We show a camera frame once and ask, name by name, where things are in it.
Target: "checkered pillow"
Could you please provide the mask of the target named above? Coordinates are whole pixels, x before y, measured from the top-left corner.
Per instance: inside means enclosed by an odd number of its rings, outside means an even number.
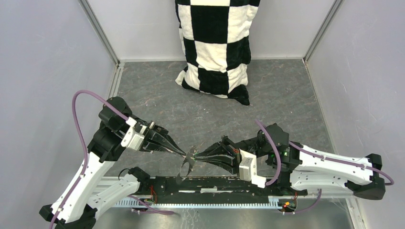
[[[249,105],[249,28],[260,0],[175,0],[187,67],[183,88]]]

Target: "pillow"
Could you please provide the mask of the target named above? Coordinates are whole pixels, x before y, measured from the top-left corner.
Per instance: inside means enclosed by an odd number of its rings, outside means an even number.
[[[183,88],[250,105],[246,68],[249,29],[260,0],[175,0],[187,67]]]

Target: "wall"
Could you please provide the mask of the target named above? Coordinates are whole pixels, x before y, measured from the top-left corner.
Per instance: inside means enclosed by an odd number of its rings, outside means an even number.
[[[402,228],[405,191],[405,1],[345,1],[309,60],[338,154],[383,157],[396,181],[361,200],[369,229]]]
[[[79,89],[106,96],[114,64],[76,0],[0,0],[0,228],[48,226],[83,160],[72,119]],[[101,104],[79,96],[86,142]]]
[[[174,0],[89,0],[122,60],[184,59]],[[262,0],[253,21],[253,58],[302,58],[333,0]]]

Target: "marble floor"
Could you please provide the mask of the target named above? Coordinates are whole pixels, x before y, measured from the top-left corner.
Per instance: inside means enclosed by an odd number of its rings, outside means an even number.
[[[318,101],[302,60],[254,60],[248,66],[250,106],[236,100],[183,89],[175,83],[186,62],[125,63],[118,96],[133,113],[153,120],[169,130],[185,152],[192,146],[203,151],[221,136],[234,142],[252,138],[259,130],[254,120],[277,123],[290,133],[290,140],[312,148],[332,152]],[[258,174],[272,175],[258,159]],[[144,153],[126,150],[107,172],[117,176],[124,168],[141,167],[151,176],[175,176],[182,157],[162,152]],[[211,164],[196,162],[191,176],[229,175]]]

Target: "black wire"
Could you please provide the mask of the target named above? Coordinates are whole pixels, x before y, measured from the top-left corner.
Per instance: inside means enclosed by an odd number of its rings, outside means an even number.
[[[118,174],[118,180],[119,180],[119,176],[121,175],[121,173],[124,172],[127,169],[129,170],[129,168],[124,168],[123,170],[121,170],[121,172]]]

